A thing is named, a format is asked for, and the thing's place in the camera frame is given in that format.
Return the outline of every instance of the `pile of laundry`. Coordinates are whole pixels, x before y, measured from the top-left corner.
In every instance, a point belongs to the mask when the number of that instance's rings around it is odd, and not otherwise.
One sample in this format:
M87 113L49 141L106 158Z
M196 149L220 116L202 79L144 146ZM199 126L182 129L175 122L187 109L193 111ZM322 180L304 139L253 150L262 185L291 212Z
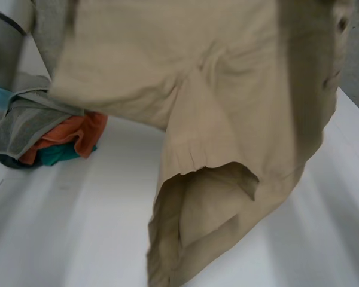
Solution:
M49 79L18 74L7 111L0 111L0 162L14 169L88 158L107 116L65 105L48 95Z

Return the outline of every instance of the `white table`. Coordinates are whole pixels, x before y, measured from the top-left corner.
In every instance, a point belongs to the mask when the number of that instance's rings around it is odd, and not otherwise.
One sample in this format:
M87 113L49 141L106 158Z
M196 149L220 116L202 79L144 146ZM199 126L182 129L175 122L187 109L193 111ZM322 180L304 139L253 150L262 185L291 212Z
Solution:
M30 46L29 69L45 74ZM110 118L88 160L0 165L0 287L146 286L162 140ZM291 197L186 286L359 287L359 109L341 90Z

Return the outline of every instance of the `khaki fabric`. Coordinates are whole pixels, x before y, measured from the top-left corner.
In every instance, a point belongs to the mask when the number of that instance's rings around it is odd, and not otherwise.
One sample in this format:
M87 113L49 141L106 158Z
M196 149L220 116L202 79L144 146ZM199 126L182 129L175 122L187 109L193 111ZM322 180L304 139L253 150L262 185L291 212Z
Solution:
M334 113L351 1L81 0L51 94L166 131L149 286L275 210Z

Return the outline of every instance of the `gray cloth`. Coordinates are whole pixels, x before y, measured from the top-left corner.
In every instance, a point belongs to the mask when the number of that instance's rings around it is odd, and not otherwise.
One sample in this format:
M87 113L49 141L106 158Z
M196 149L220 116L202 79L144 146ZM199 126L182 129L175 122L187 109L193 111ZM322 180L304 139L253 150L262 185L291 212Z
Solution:
M72 115L84 115L47 94L49 80L20 74L7 111L0 112L0 154L18 159L38 139Z

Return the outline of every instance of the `wrinkled fabric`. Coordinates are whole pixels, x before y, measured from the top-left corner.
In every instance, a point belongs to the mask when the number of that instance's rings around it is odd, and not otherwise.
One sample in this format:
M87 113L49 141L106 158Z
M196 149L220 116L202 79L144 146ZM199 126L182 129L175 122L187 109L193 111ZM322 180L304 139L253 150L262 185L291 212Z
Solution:
M166 131L151 287L274 211L335 110L350 0L82 0L51 95Z
M49 85L43 76L16 75L8 110L0 111L0 154L14 158L13 162L56 125L84 113L49 97Z
M88 158L101 137L107 120L106 115L97 112L88 112L83 117L71 116L42 135L19 160L22 163L32 164L39 149L68 142L74 142L74 149L79 156Z

